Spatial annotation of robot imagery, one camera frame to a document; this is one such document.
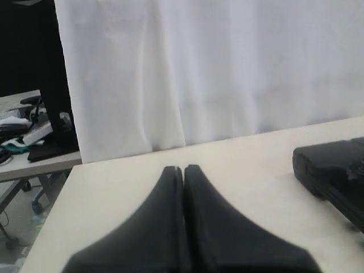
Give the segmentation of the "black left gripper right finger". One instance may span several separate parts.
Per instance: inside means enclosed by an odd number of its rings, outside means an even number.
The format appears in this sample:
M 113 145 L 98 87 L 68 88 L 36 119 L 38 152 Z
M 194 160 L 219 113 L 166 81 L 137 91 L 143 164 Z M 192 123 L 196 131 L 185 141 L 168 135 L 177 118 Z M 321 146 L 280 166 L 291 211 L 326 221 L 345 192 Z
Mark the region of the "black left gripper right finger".
M 184 171 L 184 217 L 193 272 L 318 272 L 305 249 L 241 214 L 198 165 Z

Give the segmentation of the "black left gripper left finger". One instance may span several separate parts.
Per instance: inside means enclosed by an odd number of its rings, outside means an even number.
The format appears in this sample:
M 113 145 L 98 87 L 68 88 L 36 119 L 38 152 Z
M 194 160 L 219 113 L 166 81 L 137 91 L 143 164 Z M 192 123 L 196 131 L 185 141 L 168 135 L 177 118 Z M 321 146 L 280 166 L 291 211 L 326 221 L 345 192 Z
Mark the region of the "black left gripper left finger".
M 63 272 L 189 272 L 181 169 L 165 167 L 134 214 L 72 255 Z

